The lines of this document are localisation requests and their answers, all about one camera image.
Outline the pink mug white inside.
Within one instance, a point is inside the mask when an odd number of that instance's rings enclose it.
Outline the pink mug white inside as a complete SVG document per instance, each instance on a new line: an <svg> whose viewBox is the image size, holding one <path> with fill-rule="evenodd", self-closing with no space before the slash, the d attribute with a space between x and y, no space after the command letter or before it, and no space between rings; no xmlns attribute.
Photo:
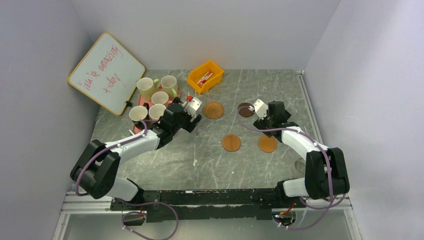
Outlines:
<svg viewBox="0 0 424 240"><path fill-rule="evenodd" d="M167 107L163 104L154 104L149 108L148 115L152 121L158 121L164 115Z"/></svg>

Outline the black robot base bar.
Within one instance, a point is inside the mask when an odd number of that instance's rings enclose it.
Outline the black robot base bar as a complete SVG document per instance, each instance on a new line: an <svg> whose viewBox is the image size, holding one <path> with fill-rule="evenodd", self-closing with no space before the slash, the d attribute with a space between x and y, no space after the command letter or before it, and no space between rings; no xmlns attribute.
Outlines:
<svg viewBox="0 0 424 240"><path fill-rule="evenodd" d="M112 211L143 211L147 223L179 220L271 220L289 208L303 209L298 197L288 197L280 187L209 190L146 190L141 199L152 205L129 206L114 198Z"/></svg>

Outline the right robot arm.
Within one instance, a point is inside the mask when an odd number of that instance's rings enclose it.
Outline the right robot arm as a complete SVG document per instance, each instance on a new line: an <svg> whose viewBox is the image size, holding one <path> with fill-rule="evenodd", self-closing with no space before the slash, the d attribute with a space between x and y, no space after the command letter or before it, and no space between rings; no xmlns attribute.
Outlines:
<svg viewBox="0 0 424 240"><path fill-rule="evenodd" d="M343 151L327 147L307 135L295 122L282 101L265 103L257 99L251 109L258 116L254 127L267 137L289 146L305 161L304 177L285 180L275 193L275 202L288 207L295 197L324 199L349 192L350 183Z"/></svg>

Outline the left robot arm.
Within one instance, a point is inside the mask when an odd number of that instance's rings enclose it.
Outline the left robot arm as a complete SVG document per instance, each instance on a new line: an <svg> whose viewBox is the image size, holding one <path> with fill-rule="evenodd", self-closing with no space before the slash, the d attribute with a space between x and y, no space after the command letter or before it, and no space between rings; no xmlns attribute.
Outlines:
<svg viewBox="0 0 424 240"><path fill-rule="evenodd" d="M93 140L70 172L75 182L75 194L100 199L109 196L123 202L130 210L139 209L144 200L144 190L130 179L117 176L120 164L141 154L156 151L170 143L183 129L192 132L202 116L198 113L202 103L193 98L181 103L175 99L165 108L163 115L152 125L132 136L103 143Z"/></svg>

